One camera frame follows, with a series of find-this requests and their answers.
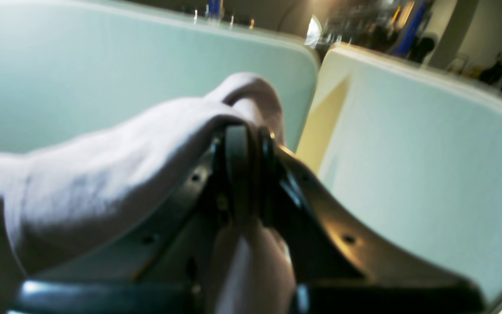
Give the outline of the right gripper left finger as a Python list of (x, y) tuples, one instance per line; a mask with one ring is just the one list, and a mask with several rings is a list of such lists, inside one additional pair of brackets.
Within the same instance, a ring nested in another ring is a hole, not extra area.
[(204, 314), (217, 233), (249, 196), (251, 139), (227, 126), (125, 234), (26, 280), (10, 314)]

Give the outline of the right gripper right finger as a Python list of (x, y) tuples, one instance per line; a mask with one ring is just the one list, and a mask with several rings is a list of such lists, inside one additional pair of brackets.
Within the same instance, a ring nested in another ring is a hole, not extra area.
[(482, 312), (476, 285), (361, 223), (266, 127), (258, 155), (258, 214), (289, 246), (297, 276), (291, 314)]

